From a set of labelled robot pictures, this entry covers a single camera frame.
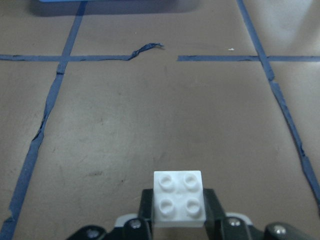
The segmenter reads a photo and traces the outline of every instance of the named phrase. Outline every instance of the brown floor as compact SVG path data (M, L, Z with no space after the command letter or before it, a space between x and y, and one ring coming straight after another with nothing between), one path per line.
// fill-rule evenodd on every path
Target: brown floor
M245 0L266 54L320 55L319 2ZM79 3L0 1L0 55L61 55ZM263 229L282 221L319 238L318 209L259 61L179 62L179 55L256 56L235 0L89 2L45 128L15 240L111 230L138 210L153 171L201 170L228 212ZM43 118L58 62L0 61L0 221ZM320 62L271 62L320 179ZM195 239L173 229L156 239Z

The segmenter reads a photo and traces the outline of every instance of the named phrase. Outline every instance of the blue tape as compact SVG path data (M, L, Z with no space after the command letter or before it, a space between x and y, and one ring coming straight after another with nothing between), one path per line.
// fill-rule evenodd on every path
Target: blue tape
M268 80L271 81L274 77L274 71L271 68L271 65L268 61L268 58L266 56L265 50L262 47L262 44L258 38L257 32L255 30L255 27L250 19L249 13L246 9L246 6L243 2L243 0L237 0L238 6L240 8L240 12L242 14L244 23L246 25L246 28L249 32L249 35L251 37L251 40L253 42L253 45L255 47L256 52L258 53L258 56L260 58L260 61L262 63L263 66L263 70L265 72L265 75L267 76Z
M2 61L60 62L61 59L61 56L0 55L0 60Z
M275 98L281 108L281 111L284 115L284 118L285 118L287 125L290 129L290 132L292 134L293 141L295 143L296 149L299 154L303 173L304 173L304 175L305 175L305 177L311 187L311 190L313 192L314 198L315 198L317 206L318 206L318 211L320 214L320 186L319 186L319 182L318 182L317 177L315 175L315 172L312 168L310 160L305 154L305 151L304 151L303 145L302 145L302 141L301 141L300 136L298 134L294 120L289 112L286 100L283 96L283 93L281 92L280 86L274 80L275 74L271 68L271 65L269 63L269 59L267 58L266 53L262 47L262 44L258 38L257 32L254 28L254 25L253 25L251 19L250 19L250 16L248 14L246 6L245 6L243 0L237 0L237 3L239 5L239 8L240 8L242 17L244 19L245 25L247 27L247 30L251 36L252 42L253 42L255 49L258 53L258 56L260 58L261 64L263 66L265 75L269 81L273 95L275 96Z
M77 21L75 27L79 28L80 22ZM75 38L75 34L70 34L72 39ZM4 61L28 61L28 62L60 62L58 73L64 73L64 64L67 62L82 62L82 61L106 61L106 60L121 60L130 61L137 57L140 53L153 49L155 47L163 47L161 43L148 43L138 50L133 51L131 55L88 55L88 56L70 56L68 53L71 52L73 43L68 43L63 50L63 56L37 56L37 55L0 55L0 60Z
M178 56L178 62L240 62L240 61L259 61L258 56L229 56L229 55L181 55Z
M155 47L163 46L160 43L149 43L144 45L140 49L133 51L131 55L70 56L81 21L82 21L82 16L86 9L86 4L87 2L81 2L78 8L68 39L64 46L62 56L21 56L21 55L15 55L15 56L1 55L0 56L0 58L3 58L2 60L9 60L9 61L39 61L39 60L57 61L57 60L60 60L56 70L56 78L50 87L50 90L46 99L43 119L42 119L40 128L36 136L31 141L29 151L24 160L21 173L19 175L12 199L9 205L9 210L11 211L11 217L7 219L2 225L1 232L0 232L0 240L11 240L15 233L18 218L19 218L22 205L24 203L25 196L30 183L30 179L38 158L39 147L44 138L44 131L46 128L47 120L57 100L58 93L64 78L64 74L65 74L65 70L68 65L68 62L69 61L103 61L103 60L129 61L137 57L140 53L144 51L147 51Z
M160 43L149 43L149 49L162 47ZM26 62L82 62L82 61L107 61L121 60L129 61L133 55L87 55L87 56L45 56L45 55L5 55L0 54L0 61L26 61ZM268 56L269 62L320 62L320 56ZM260 61L259 56L249 55L180 55L178 62L240 62Z
M74 19L72 28L70 30L68 39L66 41L65 47L62 52L63 57L68 56L71 53L72 47L74 45L74 42L77 36L77 32L80 27L82 16L85 12L86 4L87 2L81 2L79 5L76 17ZM31 141L29 151L25 157L18 181L16 183L16 186L13 192L13 196L9 205L9 210L11 211L11 217L7 219L2 225L1 232L0 232L0 240L11 240L14 236L19 215L21 212L21 208L24 203L25 196L30 183L30 179L38 158L39 147L44 138L44 131L46 128L47 120L51 110L55 105L67 64L68 64L68 61L63 60L59 63L57 67L57 74L56 74L55 80L53 81L50 87L48 96L46 98L45 108L43 112L43 119L42 119L40 128L36 136Z
M320 56L268 56L273 62L320 62Z

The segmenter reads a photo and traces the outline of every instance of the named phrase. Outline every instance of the metal screw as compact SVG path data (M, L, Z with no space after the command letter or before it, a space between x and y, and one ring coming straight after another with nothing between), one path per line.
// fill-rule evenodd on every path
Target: metal screw
M94 239L99 236L99 231L94 229L89 229L86 231L86 235L89 239Z
M132 219L130 222L129 222L130 226L133 228L133 229L138 229L141 227L141 222L139 221L139 219Z
M235 217L231 217L228 219L228 222L231 226L233 227L238 227L240 226L241 222L239 221L239 219L235 218Z
M276 234L279 234L279 235L283 235L287 233L286 229L281 225L275 225L273 227L273 230Z

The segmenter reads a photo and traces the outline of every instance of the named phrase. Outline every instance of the grid line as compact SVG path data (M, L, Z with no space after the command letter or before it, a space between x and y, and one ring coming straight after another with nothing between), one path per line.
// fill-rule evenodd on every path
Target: grid line
M161 46L159 43L150 43L154 44L153 46L145 45L141 49L134 51L131 55L79 55L71 56L73 45L75 43L83 15L86 10L87 1L82 1L79 4L73 25L71 27L68 39L65 43L62 55L9 55L9 54L0 54L0 61L26 61L26 62L59 62L56 78L53 81L47 99L43 114L43 119L40 125L40 128L31 141L29 151L25 158L24 164L20 176L18 178L13 197L10 202L9 209L11 210L11 217L7 219L1 228L0 240L11 240L14 236L20 211L25 199L25 195L28 190L28 185L33 173L34 166L38 157L38 150L44 138L44 130L46 123L49 117L51 110L53 109L59 89L61 87L63 77L65 74L65 69L68 65L68 62L89 62L89 61L108 61L108 60L122 60L128 61L136 57L140 52L146 51L150 48L156 46ZM289 112L288 106L286 104L285 98L281 92L280 86L274 81L275 75L273 69L270 65L270 62L320 62L320 56L267 56L264 48L259 40L258 34L254 28L250 15L246 9L246 6L243 0L237 0L238 7L242 14L243 20L247 27L247 30L250 34L251 40L255 46L257 56L250 55L180 55L177 58L179 62L238 62L238 61L259 61L262 64L265 75L269 81L271 90L279 104L279 107L282 110L284 118L288 124L289 130L292 133L294 143L296 145L297 151L299 153L299 158L301 161L303 172L308 180L308 183L313 191L314 197L317 201L318 208L320 210L320 187L317 181L317 178L312 169L311 163L306 156L303 148L302 142L299 137L296 126L293 122L291 114Z

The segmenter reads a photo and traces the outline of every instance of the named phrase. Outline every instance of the lego stud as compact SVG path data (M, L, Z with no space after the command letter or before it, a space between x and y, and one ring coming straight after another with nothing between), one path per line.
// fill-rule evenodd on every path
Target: lego stud
M162 199L160 201L159 210L165 218L172 218L175 213L174 203L168 198Z
M190 217L196 218L199 216L201 205L198 199L190 198L186 201L186 211Z
M183 177L183 183L192 192L196 192L199 189L198 179L193 173L186 173Z
M174 189L174 181L169 174L163 174L159 178L159 185L166 192L171 192Z

